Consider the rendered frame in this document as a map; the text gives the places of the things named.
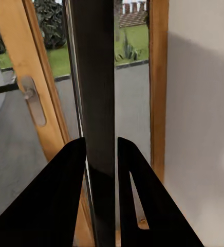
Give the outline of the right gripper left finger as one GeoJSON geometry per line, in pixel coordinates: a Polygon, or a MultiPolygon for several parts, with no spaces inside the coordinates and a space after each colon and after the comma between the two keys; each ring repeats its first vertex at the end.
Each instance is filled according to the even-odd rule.
{"type": "Polygon", "coordinates": [[[0,215],[0,247],[72,247],[86,160],[71,140],[0,215]]]}

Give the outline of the poster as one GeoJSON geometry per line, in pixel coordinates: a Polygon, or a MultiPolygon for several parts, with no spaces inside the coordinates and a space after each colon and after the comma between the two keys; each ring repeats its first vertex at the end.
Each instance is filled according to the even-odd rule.
{"type": "Polygon", "coordinates": [[[95,247],[116,247],[114,0],[62,0],[95,247]]]}

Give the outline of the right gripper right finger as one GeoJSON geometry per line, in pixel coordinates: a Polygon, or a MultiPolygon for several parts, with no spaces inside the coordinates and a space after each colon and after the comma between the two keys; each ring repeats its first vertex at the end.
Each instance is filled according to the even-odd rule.
{"type": "Polygon", "coordinates": [[[121,247],[204,247],[138,147],[118,138],[121,247]],[[131,172],[149,230],[138,227],[131,172]]]}

